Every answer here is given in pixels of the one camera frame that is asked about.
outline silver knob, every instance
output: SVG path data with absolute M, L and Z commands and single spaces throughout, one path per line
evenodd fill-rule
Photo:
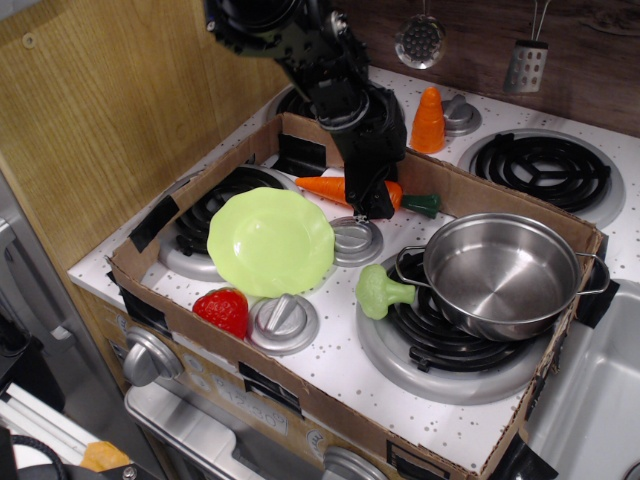
M 154 334 L 139 327 L 127 332 L 129 353 L 124 360 L 125 378 L 136 387 L 144 387 L 158 377 L 176 378 L 184 368 L 176 355 Z
M 358 223 L 353 217 L 343 217 L 333 220 L 331 227 L 335 233 L 335 265 L 359 267 L 382 251 L 382 232 L 371 222 Z
M 251 309 L 247 338 L 268 354 L 290 355 L 309 345 L 318 334 L 316 309 L 305 298 L 284 294 L 265 299 Z
M 460 137 L 468 135 L 482 124 L 482 115 L 476 107 L 467 103 L 462 95 L 456 95 L 451 100 L 442 102 L 447 135 Z
M 388 480 L 387 476 L 360 455 L 330 446 L 324 454 L 322 480 Z

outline pot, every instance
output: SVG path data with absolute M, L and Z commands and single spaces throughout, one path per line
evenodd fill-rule
M 406 278 L 400 258 L 424 249 L 427 282 Z M 578 291 L 577 256 L 603 268 L 603 286 Z M 596 255 L 574 253 L 549 227 L 512 214 L 468 215 L 439 229 L 426 247 L 406 247 L 396 259 L 400 278 L 433 290 L 443 315 L 467 333 L 497 341 L 524 340 L 553 325 L 576 295 L 605 291 L 607 266 Z

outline oven door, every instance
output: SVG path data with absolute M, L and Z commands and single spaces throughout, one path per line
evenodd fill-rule
M 170 447 L 185 479 L 322 478 L 321 471 L 178 382 L 131 387 L 125 407 Z

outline gray sink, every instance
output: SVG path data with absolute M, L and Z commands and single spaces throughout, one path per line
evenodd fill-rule
M 640 284 L 618 283 L 595 329 L 571 326 L 527 427 L 559 479 L 640 479 Z

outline cable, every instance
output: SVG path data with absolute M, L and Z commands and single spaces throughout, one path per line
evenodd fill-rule
M 24 445 L 26 447 L 35 448 L 36 450 L 44 453 L 51 459 L 51 463 L 53 464 L 53 468 L 56 471 L 58 480 L 67 480 L 67 472 L 64 469 L 62 460 L 60 460 L 60 457 L 56 454 L 56 452 L 51 450 L 51 448 L 49 448 L 41 441 L 36 440 L 32 437 L 27 437 L 25 435 L 11 435 L 11 444 Z

